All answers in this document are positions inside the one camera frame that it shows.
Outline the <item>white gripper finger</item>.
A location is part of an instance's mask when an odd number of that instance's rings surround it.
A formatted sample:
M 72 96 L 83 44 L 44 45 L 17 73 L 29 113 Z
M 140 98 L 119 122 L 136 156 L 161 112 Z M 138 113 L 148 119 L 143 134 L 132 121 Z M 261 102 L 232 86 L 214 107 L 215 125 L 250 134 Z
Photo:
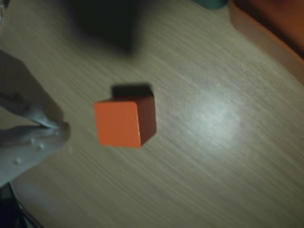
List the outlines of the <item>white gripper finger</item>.
M 4 51 L 0 52 L 0 92 L 40 106 L 58 128 L 65 127 L 64 114 L 60 106 L 21 60 Z
M 4 186 L 59 150 L 70 138 L 68 123 L 48 128 L 16 126 L 0 131 L 0 185 Z

